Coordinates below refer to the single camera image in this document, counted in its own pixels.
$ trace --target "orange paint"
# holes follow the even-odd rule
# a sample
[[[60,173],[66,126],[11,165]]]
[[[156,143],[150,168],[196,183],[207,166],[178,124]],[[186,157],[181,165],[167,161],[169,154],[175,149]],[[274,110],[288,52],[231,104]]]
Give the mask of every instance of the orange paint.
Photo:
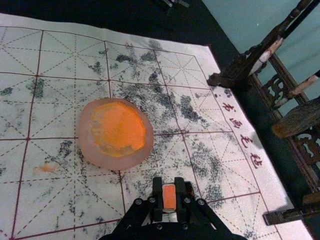
[[[48,162],[46,161],[44,163],[43,166],[37,166],[33,169],[33,174],[37,175],[39,172],[43,172],[43,173],[53,173],[57,170],[57,168],[59,167],[58,164],[56,164],[55,162]]]
[[[139,114],[121,102],[93,109],[90,129],[100,151],[112,157],[133,154],[146,143],[146,128]]]
[[[176,186],[174,184],[165,184],[162,186],[163,208],[176,210]]]

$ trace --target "brush handle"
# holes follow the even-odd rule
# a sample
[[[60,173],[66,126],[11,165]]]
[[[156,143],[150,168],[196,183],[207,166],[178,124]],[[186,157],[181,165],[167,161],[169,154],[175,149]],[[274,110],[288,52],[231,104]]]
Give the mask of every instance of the brush handle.
[[[296,95],[301,94],[304,90],[306,90],[310,85],[314,84],[315,81],[319,79],[320,76],[320,70],[317,71],[314,75],[304,80],[302,83],[300,83],[294,90],[291,90],[287,98],[292,99]]]

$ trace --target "orange paint smear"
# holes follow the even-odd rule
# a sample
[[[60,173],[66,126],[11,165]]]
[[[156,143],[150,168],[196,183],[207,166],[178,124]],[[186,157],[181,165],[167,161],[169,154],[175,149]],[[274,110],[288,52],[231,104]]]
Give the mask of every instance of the orange paint smear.
[[[43,166],[37,166],[33,169],[33,174],[37,175],[38,173],[53,173],[58,169],[59,165],[56,163],[50,163],[46,161]]]
[[[146,142],[146,128],[139,114],[121,102],[106,103],[93,109],[90,127],[95,144],[104,155],[130,155]]]

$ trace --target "translucent pink dish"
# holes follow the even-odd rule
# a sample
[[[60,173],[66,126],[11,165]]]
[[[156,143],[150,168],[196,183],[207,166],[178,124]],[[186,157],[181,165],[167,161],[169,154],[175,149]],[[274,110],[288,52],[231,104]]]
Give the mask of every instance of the translucent pink dish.
[[[118,106],[120,111],[127,111],[126,114],[133,116],[133,121],[121,119],[122,116],[127,116],[125,113],[123,115],[122,112],[114,114],[114,109]],[[105,126],[110,122],[115,126]],[[132,124],[124,126],[123,124],[117,125],[117,122]],[[77,133],[77,142],[84,158],[90,163],[108,170],[125,170],[140,164],[148,157],[154,144],[154,130],[147,116],[135,105],[120,98],[104,98],[89,102],[82,111]],[[112,142],[113,139],[121,139],[123,144],[130,141],[132,143],[129,147],[127,145],[122,148],[115,147],[120,143]]]

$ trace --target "teal wall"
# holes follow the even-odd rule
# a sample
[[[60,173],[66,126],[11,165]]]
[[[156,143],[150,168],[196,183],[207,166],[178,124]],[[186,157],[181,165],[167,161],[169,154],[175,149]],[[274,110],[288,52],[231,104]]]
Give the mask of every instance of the teal wall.
[[[203,0],[237,50],[243,53],[258,44],[285,19],[299,0]],[[320,69],[320,5],[299,25],[276,52],[300,83]],[[262,84],[275,71],[268,67],[259,74]],[[305,90],[310,99],[320,95],[320,81]],[[297,103],[291,100],[280,111],[286,114]]]

